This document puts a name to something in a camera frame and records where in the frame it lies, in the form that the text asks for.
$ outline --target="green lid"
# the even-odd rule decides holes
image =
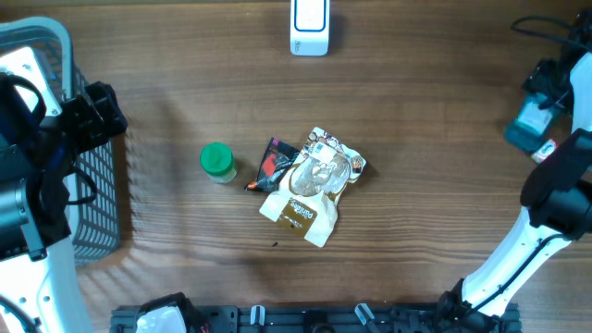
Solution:
[[[227,145],[213,142],[203,148],[200,164],[208,175],[224,176],[234,167],[234,157]]]

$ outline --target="plastic bag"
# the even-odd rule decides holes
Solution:
[[[337,221],[339,197],[366,161],[324,130],[314,128],[301,153],[259,212],[323,247]]]

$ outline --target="snack bag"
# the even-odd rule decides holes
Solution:
[[[279,190],[259,212],[323,247],[337,221],[337,203],[347,183],[355,182],[366,161],[324,130],[314,128]]]
[[[298,156],[298,149],[271,138],[259,166],[257,178],[245,185],[246,191],[276,191],[281,177],[294,164]]]

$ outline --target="gray basket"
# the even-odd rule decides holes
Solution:
[[[84,93],[88,82],[74,64],[72,41],[59,22],[50,18],[25,18],[0,24],[0,56],[24,46],[45,55],[47,61],[42,64],[45,77],[57,101]],[[76,165],[91,176],[98,188],[94,202],[66,209],[76,264],[83,265],[103,259],[119,245],[111,142],[81,154]],[[90,194],[77,175],[68,176],[64,183],[70,191],[70,200]]]

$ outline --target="wood grain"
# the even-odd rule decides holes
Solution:
[[[62,21],[77,64],[115,87],[129,120],[115,140],[124,241],[79,270],[95,329],[119,305],[177,291],[239,306],[435,301],[507,234],[534,166],[501,131],[525,77],[559,47],[510,23],[585,5],[335,1],[319,58],[290,54],[288,2],[2,11]],[[314,126],[369,162],[323,249],[265,220],[265,196],[242,190],[271,136],[300,146]],[[199,167],[214,141],[239,160],[229,185]],[[578,242],[519,291],[524,332],[589,331],[591,253]]]

